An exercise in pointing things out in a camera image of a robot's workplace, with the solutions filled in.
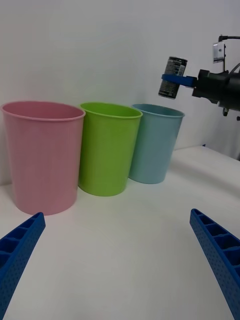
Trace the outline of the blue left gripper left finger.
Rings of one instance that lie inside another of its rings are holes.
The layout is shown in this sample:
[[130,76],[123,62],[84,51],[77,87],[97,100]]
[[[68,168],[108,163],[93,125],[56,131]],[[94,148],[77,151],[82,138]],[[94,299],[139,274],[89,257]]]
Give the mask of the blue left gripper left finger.
[[0,239],[0,319],[45,227],[44,214],[38,212]]

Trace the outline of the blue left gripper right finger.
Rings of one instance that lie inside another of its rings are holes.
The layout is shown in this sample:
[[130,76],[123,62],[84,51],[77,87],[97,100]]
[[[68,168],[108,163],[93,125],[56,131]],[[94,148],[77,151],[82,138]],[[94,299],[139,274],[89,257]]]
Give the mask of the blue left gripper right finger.
[[240,319],[240,240],[196,208],[189,223],[233,318]]

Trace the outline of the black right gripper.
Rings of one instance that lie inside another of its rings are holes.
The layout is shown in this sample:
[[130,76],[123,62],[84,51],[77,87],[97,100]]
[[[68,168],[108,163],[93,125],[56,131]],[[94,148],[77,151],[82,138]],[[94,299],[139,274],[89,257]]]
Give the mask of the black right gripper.
[[176,85],[194,88],[192,96],[195,98],[205,98],[212,104],[218,105],[224,112],[229,108],[222,105],[222,94],[226,83],[229,81],[229,71],[225,70],[220,73],[213,73],[209,70],[201,69],[197,77],[179,76],[176,74],[163,74],[162,80]]

